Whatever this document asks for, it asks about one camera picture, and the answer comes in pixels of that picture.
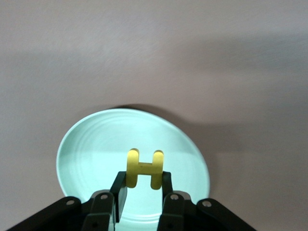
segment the screw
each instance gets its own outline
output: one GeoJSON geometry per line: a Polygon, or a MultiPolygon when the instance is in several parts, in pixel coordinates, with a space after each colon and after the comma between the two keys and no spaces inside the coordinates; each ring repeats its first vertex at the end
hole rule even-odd
{"type": "Polygon", "coordinates": [[[101,195],[102,200],[107,199],[107,198],[108,198],[108,195],[106,195],[106,194],[101,195]]]}
{"type": "Polygon", "coordinates": [[[75,203],[74,200],[69,200],[69,201],[66,202],[66,205],[72,205],[73,203],[75,203]]]}
{"type": "Polygon", "coordinates": [[[202,201],[202,205],[204,207],[211,207],[212,206],[212,204],[209,201],[202,201]]]}
{"type": "Polygon", "coordinates": [[[176,195],[176,194],[172,194],[172,195],[170,196],[170,198],[171,198],[172,200],[178,200],[179,196],[176,195]]]}

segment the yellow block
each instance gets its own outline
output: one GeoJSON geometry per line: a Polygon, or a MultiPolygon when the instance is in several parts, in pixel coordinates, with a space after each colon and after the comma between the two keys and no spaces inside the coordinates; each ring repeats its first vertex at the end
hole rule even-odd
{"type": "Polygon", "coordinates": [[[164,153],[160,150],[154,152],[152,163],[139,162],[138,149],[131,149],[127,155],[126,185],[136,187],[138,175],[151,175],[151,188],[160,189],[162,186],[164,153]]]}

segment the plate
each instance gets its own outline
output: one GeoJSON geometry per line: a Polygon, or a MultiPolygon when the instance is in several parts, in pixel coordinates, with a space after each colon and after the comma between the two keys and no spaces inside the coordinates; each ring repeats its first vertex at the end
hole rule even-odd
{"type": "MultiPolygon", "coordinates": [[[[164,171],[172,174],[173,190],[190,194],[196,203],[209,196],[209,174],[192,140],[170,122],[134,109],[109,109],[73,125],[57,155],[57,175],[65,196],[82,203],[95,191],[110,189],[119,171],[126,171],[127,153],[137,148],[140,162],[152,162],[155,150],[164,152],[164,171]]],[[[157,229],[162,192],[150,186],[150,176],[138,176],[128,189],[117,231],[157,229]]]]}

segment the light green plate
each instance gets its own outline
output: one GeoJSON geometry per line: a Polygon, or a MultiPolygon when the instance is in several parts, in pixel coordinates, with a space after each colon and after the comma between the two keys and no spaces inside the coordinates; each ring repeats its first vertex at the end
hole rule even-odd
{"type": "MultiPolygon", "coordinates": [[[[180,129],[153,114],[133,109],[109,109],[77,122],[64,136],[57,155],[57,174],[66,196],[82,202],[98,190],[110,189],[119,171],[126,171],[127,153],[137,148],[140,162],[152,162],[155,150],[164,152],[164,171],[172,174],[173,190],[192,201],[209,195],[209,174],[195,144],[180,129]]],[[[128,189],[117,231],[157,228],[162,192],[150,187],[150,176],[139,176],[128,189]]]]}

